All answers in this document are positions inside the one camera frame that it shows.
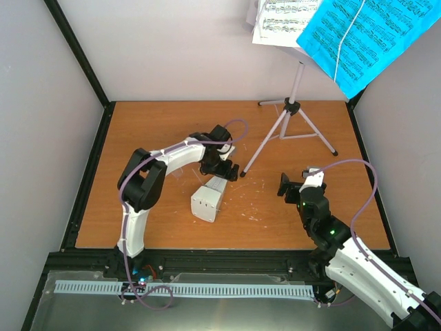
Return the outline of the blue sheet music page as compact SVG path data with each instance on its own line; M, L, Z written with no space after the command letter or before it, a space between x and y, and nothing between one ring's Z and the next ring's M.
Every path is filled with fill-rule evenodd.
M440 1L323 1L298 45L355 97L440 19Z

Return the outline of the white metronome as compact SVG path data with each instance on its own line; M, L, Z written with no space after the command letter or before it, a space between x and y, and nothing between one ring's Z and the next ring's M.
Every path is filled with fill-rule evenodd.
M220 177L212 177L203 184L191 196L192 214L203 221L215 222L226 187L227 180Z

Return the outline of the white sheet music page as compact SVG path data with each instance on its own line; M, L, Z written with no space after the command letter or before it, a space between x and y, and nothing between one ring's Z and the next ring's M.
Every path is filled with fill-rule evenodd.
M245 22L251 26L252 43L299 48L297 39L321 4L308 0L250 1Z

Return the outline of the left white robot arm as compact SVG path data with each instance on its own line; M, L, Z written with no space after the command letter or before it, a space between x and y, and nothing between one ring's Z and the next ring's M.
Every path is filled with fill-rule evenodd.
M119 269L127 277L142 273L147 218L156 205L165 178L172 172L191 164L200 165L201 174L212 178L190 198L192 214L206 222L214 222L221 206L227 182L238 179L239 165L229 156L235 150L234 140L226 127L217 125L211 132L195 132L183 141L161 150L135 150L118 183L123 209L118 249L125 254Z

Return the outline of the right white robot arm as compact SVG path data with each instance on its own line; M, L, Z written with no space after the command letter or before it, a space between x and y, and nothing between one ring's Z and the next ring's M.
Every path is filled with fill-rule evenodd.
M296 206L316 244L309 263L313 275L348 289L392 330L439 330L440 295L421 290L353 238L350 227L331 213L321 171L312 168L303 176L299 183L282 173L277 195Z

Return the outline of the clear plastic metronome cover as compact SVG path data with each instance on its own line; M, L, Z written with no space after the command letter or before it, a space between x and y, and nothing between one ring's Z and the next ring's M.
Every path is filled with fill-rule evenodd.
M189 169L180 168L171 172L171 175L176 180L180 180L180 179L184 180L185 183L187 181L196 179L201 185L203 184L203 180L201 179L200 174L194 168L189 168Z

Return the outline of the black aluminium frame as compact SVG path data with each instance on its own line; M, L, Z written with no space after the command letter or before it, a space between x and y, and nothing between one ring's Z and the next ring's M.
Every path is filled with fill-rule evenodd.
M281 94L294 77L293 52L249 44L240 27L246 7L237 1L61 2L109 98L196 105L211 100L215 106ZM62 246L105 112L49 7L31 1L29 8L36 21L26 41L30 85L25 93L32 111L23 135L37 183L24 272L41 269L43 259ZM354 134L381 173L382 201L399 251L411 255L421 281L435 287L440 285L440 220L435 217L440 182L429 178L429 167L440 165L435 127L417 139L386 118L411 83L410 57L431 58L438 32L434 28L422 40L424 50L410 49L386 73L388 82L402 77L394 97L370 90L368 100L381 109L360 115Z

